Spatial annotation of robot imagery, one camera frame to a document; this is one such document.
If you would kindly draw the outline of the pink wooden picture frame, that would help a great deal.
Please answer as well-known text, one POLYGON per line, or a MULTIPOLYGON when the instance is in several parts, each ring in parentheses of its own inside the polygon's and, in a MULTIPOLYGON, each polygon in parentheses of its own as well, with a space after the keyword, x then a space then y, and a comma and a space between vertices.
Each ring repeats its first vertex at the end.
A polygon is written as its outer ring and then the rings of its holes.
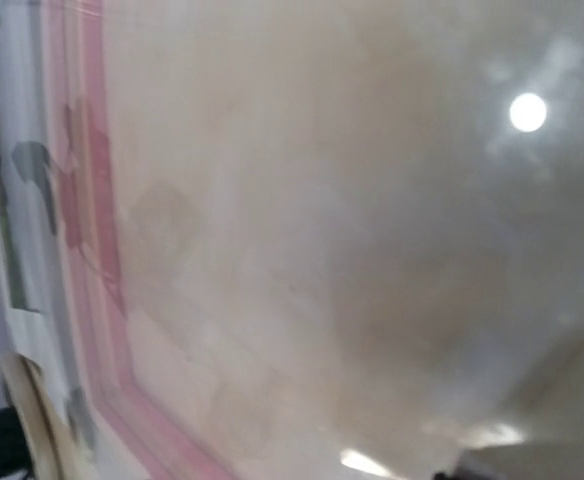
POLYGON ((134 372, 115 220, 104 4, 47 1, 41 20, 64 288, 90 411, 152 479, 230 479, 134 372))

